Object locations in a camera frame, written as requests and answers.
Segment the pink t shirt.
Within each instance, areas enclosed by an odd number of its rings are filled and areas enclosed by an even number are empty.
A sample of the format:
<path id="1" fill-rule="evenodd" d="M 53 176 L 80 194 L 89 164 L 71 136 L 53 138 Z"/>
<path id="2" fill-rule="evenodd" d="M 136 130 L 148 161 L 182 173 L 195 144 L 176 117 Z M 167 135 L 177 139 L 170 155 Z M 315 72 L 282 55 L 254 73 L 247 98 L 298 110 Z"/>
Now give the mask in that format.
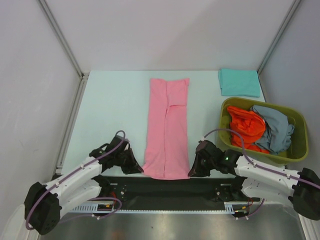
<path id="1" fill-rule="evenodd" d="M 144 174 L 158 180 L 185 180 L 190 170 L 187 105 L 189 78 L 152 78 Z"/>

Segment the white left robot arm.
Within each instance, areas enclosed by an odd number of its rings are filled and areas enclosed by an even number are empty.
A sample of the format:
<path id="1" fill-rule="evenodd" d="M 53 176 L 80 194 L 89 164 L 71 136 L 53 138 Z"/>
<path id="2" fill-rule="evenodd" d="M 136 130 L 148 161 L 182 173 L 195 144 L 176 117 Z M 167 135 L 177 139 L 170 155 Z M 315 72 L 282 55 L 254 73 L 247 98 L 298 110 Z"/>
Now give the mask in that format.
<path id="1" fill-rule="evenodd" d="M 34 183 L 24 200 L 27 230 L 40 235 L 52 231 L 68 212 L 87 201 L 106 201 L 102 210 L 113 213 L 122 202 L 103 172 L 120 167 L 125 175 L 141 174 L 129 140 L 115 135 L 111 142 L 92 150 L 79 166 L 47 183 Z"/>

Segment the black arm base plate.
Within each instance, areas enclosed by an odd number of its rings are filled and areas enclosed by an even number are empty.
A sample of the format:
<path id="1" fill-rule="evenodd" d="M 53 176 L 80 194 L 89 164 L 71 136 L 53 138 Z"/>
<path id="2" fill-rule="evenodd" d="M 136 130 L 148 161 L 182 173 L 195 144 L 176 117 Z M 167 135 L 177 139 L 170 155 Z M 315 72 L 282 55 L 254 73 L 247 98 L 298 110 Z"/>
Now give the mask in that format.
<path id="1" fill-rule="evenodd" d="M 149 177 L 96 176 L 101 186 L 100 197 L 116 197 L 123 204 L 162 202 L 184 205 L 191 201 L 209 202 L 259 202 L 258 197 L 246 197 L 235 187 L 237 178 L 190 178 L 183 180 L 158 180 Z"/>

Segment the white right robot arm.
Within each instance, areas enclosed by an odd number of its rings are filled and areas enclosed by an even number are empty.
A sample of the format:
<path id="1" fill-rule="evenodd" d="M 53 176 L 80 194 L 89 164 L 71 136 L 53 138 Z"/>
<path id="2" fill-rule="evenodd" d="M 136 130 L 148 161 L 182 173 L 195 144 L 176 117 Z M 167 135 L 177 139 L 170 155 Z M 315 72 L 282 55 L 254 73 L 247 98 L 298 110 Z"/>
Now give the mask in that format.
<path id="1" fill-rule="evenodd" d="M 278 202 L 310 220 L 320 219 L 320 178 L 309 169 L 301 171 L 276 167 L 233 149 L 220 150 L 208 140 L 200 141 L 189 177 L 208 177 L 211 170 L 234 175 L 240 181 L 230 188 L 231 196 Z"/>

